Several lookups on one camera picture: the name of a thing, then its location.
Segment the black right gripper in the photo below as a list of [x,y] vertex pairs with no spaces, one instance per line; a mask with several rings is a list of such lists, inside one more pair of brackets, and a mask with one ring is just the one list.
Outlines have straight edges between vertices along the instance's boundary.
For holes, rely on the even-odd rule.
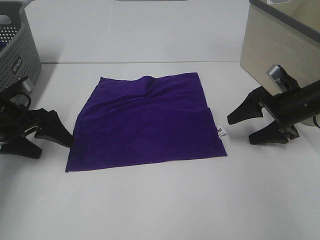
[[262,108],[265,108],[274,121],[249,135],[249,143],[251,145],[287,144],[289,140],[300,137],[295,127],[298,119],[295,111],[303,105],[302,92],[301,87],[296,87],[272,96],[263,87],[258,87],[227,116],[227,122],[234,125],[244,120],[262,118]]

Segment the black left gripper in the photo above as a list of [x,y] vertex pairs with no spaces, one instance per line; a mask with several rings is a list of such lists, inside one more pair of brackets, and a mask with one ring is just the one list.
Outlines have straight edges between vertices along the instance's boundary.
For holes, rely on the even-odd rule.
[[16,95],[0,95],[0,139],[14,140],[1,145],[1,155],[39,159],[42,149],[25,138],[33,132],[36,132],[36,139],[51,141],[67,148],[72,146],[73,136],[64,127],[56,111],[44,108],[30,110],[32,100],[26,93],[22,96],[26,97],[27,105],[17,105],[11,101]]

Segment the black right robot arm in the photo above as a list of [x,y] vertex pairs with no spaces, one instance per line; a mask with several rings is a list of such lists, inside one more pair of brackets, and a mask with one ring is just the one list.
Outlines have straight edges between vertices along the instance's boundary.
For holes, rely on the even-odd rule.
[[251,91],[245,100],[227,116],[230,125],[253,118],[262,118],[265,108],[274,121],[249,135],[252,145],[287,144],[300,135],[295,124],[320,114],[320,82],[303,88],[298,85],[272,96],[262,86]]

